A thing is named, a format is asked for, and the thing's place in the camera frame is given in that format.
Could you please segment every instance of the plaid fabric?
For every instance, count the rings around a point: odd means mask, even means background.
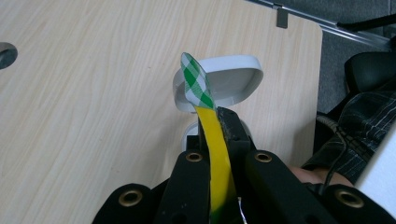
[[[215,103],[210,93],[206,72],[189,53],[181,55],[181,69],[184,73],[185,94],[187,100],[194,106],[215,109]]]
[[[335,164],[335,170],[355,183],[395,119],[395,91],[365,92],[355,96],[346,104],[338,123],[317,117],[318,122],[334,132],[338,130],[341,136],[335,134],[303,167],[330,167],[347,144],[348,150]]]

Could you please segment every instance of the wooden desk surface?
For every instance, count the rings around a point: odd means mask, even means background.
[[[258,148],[311,153],[321,30],[243,0],[1,1],[0,223],[89,223],[127,183],[170,175],[196,121],[177,110],[180,55],[251,54],[264,79],[232,106]]]

